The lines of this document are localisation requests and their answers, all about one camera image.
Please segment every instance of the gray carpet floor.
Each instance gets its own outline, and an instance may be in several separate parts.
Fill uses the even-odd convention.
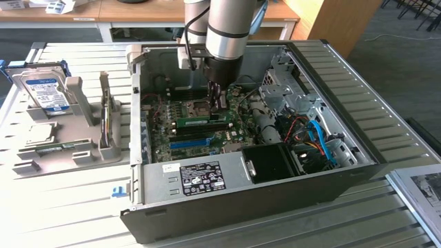
[[[378,9],[348,61],[402,117],[413,117],[441,140],[441,40],[381,37],[365,41],[380,34],[441,37],[441,30],[425,31],[429,23],[414,30],[422,17],[414,20],[412,12],[398,20],[401,9],[394,6],[390,1]],[[96,29],[0,29],[0,59],[23,60],[36,41],[100,42],[101,37]],[[0,76],[0,96],[9,87]]]
[[[378,9],[348,62],[404,118],[413,117],[441,141],[441,39],[409,40],[380,37],[393,34],[413,38],[441,37],[441,28],[426,32],[426,22],[416,31],[422,18],[408,12],[397,19],[401,9],[390,1]]]

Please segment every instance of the black cable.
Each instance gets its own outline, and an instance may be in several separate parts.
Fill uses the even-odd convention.
[[[296,136],[297,134],[301,134],[302,132],[309,131],[306,128],[306,125],[304,125],[290,136]]]
[[[264,126],[264,128],[261,129],[261,131],[257,133],[257,135],[260,135],[260,134],[263,133],[263,131],[264,131],[268,127],[272,127],[276,131],[279,131],[279,130],[277,130],[277,127],[276,127],[275,125],[267,125],[267,126]]]
[[[156,92],[159,91],[159,90],[157,90],[157,87],[156,87],[156,79],[157,79],[159,77],[163,77],[164,80],[167,80],[167,78],[168,78],[163,73],[159,73],[159,74],[156,74],[156,75],[152,76],[152,85],[153,85],[153,90],[155,90]]]
[[[237,110],[236,110],[236,112],[237,112],[237,116],[239,116],[240,123],[243,123],[243,124],[245,124],[245,122],[244,122],[244,120],[243,120],[243,116],[240,115],[240,112],[239,112],[239,110],[240,110],[240,105],[241,105],[241,103],[244,102],[244,100],[245,100],[247,98],[249,98],[251,95],[252,95],[257,90],[259,90],[259,87],[255,88],[251,92],[248,92],[248,94],[244,96],[244,98],[240,100],[240,102],[239,102],[239,104],[237,104]]]
[[[251,109],[249,112],[253,113],[255,110],[257,110],[257,111],[260,112],[261,115],[265,114],[265,111],[263,111],[263,110],[259,109],[259,108],[253,108],[253,109]]]
[[[257,86],[260,86],[259,82],[253,79],[253,77],[252,77],[251,75],[247,75],[247,74],[239,76],[239,78],[236,79],[236,83],[235,83],[235,85],[244,85],[244,83],[243,83],[243,84],[239,84],[237,81],[239,81],[239,79],[245,78],[245,77],[249,78],[251,81],[253,81],[253,83],[255,83]]]
[[[193,58],[192,58],[192,53],[191,53],[191,44],[188,41],[188,28],[191,27],[191,25],[197,21],[197,19],[200,19],[203,17],[203,15],[207,14],[207,12],[209,11],[209,6],[208,8],[199,14],[199,16],[196,16],[185,25],[184,27],[184,32],[185,32],[185,50],[187,50],[187,54],[188,54],[188,63],[191,65],[191,69],[192,71],[196,70],[196,66],[193,63]]]

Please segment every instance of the chair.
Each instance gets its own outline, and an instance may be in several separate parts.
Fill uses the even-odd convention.
[[[420,24],[420,26],[418,26],[418,28],[416,30],[420,30],[422,24],[426,22],[426,20],[429,18],[434,18],[434,20],[433,20],[430,26],[428,27],[428,31],[430,32],[433,29],[436,29],[438,27],[440,21],[441,21],[441,13],[437,16],[434,16],[434,17],[432,16],[432,14],[433,14],[434,10],[437,9],[440,3],[441,3],[441,0],[438,0],[438,2],[436,3],[436,5],[433,6],[429,14],[426,15],[425,19],[422,20],[422,22],[421,22],[421,24]]]
[[[417,19],[418,16],[421,15],[422,11],[425,11],[425,9],[426,9],[426,7],[429,6],[430,3],[432,3],[432,0],[409,0],[405,8],[402,9],[402,11],[398,15],[398,19],[401,19],[401,17],[408,13],[408,11],[412,8],[418,7],[418,11],[414,15],[414,19]]]
[[[384,2],[381,3],[381,9],[385,8],[389,2],[390,0],[384,0]],[[397,0],[397,9],[402,6],[402,4],[405,4],[405,0]]]

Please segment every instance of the table leg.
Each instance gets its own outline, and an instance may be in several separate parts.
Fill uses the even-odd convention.
[[[294,26],[296,26],[296,22],[287,22],[279,40],[290,40]]]
[[[112,25],[109,22],[97,22],[96,28],[99,29],[99,32],[101,34],[103,43],[112,43]]]

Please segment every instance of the cable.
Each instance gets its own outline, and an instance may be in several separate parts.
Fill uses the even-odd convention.
[[[322,150],[324,150],[324,152],[325,152],[326,158],[328,158],[328,160],[329,160],[333,164],[336,164],[337,161],[336,161],[336,159],[332,157],[332,153],[330,153],[330,151],[329,151],[329,149],[328,149],[328,147],[326,147],[326,144],[325,144],[322,128],[320,127],[320,124],[318,124],[317,121],[310,120],[309,123],[313,125],[313,127],[314,127],[316,130],[317,130],[317,135],[318,135],[320,145],[321,145]],[[310,137],[310,140],[312,140],[312,141],[316,140],[312,131],[309,131],[309,137]]]
[[[153,89],[155,89],[155,91],[157,91],[157,90],[156,90],[156,79],[157,79],[159,77],[164,78],[165,81],[171,81],[171,78],[169,78],[168,76],[165,76],[163,73],[159,73],[159,74],[153,75],[153,76],[152,76],[152,85],[153,85]]]
[[[147,93],[143,98],[141,101],[147,98],[147,97],[157,97],[157,101],[159,101],[159,106],[157,106],[157,110],[153,114],[153,118],[156,117],[156,115],[159,114],[159,110],[161,109],[161,105],[163,105],[163,100],[161,100],[161,96],[153,93]]]
[[[321,155],[325,155],[324,150],[320,148],[320,146],[316,143],[305,142],[305,144],[316,148],[320,151]]]
[[[306,125],[304,125],[290,136],[297,136],[298,134],[306,132]]]
[[[196,16],[185,25],[184,27],[184,32],[185,32],[185,50],[187,50],[187,54],[188,54],[188,63],[191,65],[191,69],[192,71],[196,70],[196,66],[195,66],[195,63],[193,63],[193,58],[192,58],[192,53],[191,53],[191,44],[189,44],[189,41],[188,41],[188,29],[191,27],[191,25],[197,21],[197,19],[200,19],[205,14],[207,12],[209,11],[209,6],[208,8],[199,14],[199,16]]]
[[[253,111],[255,110],[257,110],[259,111],[259,113],[261,114],[261,115],[264,115],[265,114],[265,111],[263,111],[261,109],[259,109],[259,108],[253,108],[253,109],[251,109],[249,111],[251,111],[251,113],[253,113]]]
[[[261,129],[261,131],[257,133],[257,135],[260,135],[268,127],[272,127],[277,131],[277,128],[276,128],[275,125],[267,125],[267,126],[264,126],[264,128]]]
[[[285,139],[284,139],[284,142],[287,142],[287,140],[288,140],[288,138],[289,138],[289,134],[290,134],[292,128],[294,127],[294,124],[296,124],[297,120],[300,120],[300,117],[297,117],[297,118],[292,121],[292,124],[290,124],[290,127],[289,127],[289,131],[288,131],[287,137],[285,137]]]
[[[408,39],[408,40],[438,40],[438,39],[441,39],[441,37],[430,37],[430,38],[421,39],[421,38],[405,37],[405,36],[400,36],[400,35],[382,34],[382,35],[378,35],[377,37],[374,37],[373,39],[368,39],[365,41],[374,41],[382,36],[392,36],[392,37],[397,37],[397,38],[402,38],[402,39]]]
[[[241,79],[241,78],[249,78],[251,79],[251,81],[253,81],[253,83],[257,85],[257,87],[260,86],[260,84],[259,84],[259,82],[253,79],[253,77],[251,76],[251,75],[240,75],[239,76],[239,78],[236,79],[236,82],[239,81],[239,79]]]
[[[240,102],[239,102],[239,104],[237,104],[237,110],[236,110],[236,112],[237,112],[237,116],[239,116],[239,121],[240,121],[240,124],[245,124],[244,123],[244,120],[243,120],[243,116],[240,115],[240,113],[239,113],[239,110],[240,110],[240,105],[241,105],[241,103],[244,102],[244,100],[256,92],[256,90],[259,89],[259,87],[257,88],[255,88],[251,92],[248,92],[248,94],[244,96],[244,98],[240,100]]]

